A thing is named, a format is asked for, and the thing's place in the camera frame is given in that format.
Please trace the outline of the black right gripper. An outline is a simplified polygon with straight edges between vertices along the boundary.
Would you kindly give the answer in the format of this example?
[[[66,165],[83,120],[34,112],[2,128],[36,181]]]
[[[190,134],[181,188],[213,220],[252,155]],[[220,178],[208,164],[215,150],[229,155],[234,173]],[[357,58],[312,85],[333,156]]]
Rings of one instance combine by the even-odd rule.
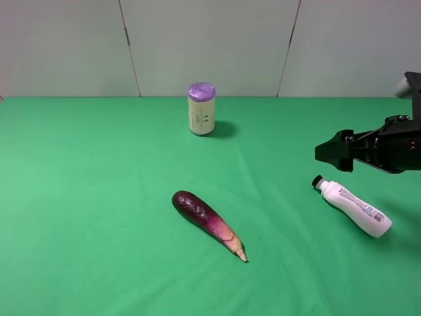
[[[373,142],[376,136],[379,166],[360,159],[356,159],[357,162],[392,174],[420,170],[420,119],[403,115],[387,117],[385,124],[377,130],[359,133],[340,130],[333,138],[315,147],[315,159],[339,171],[353,172],[353,148],[364,147],[365,140]]]

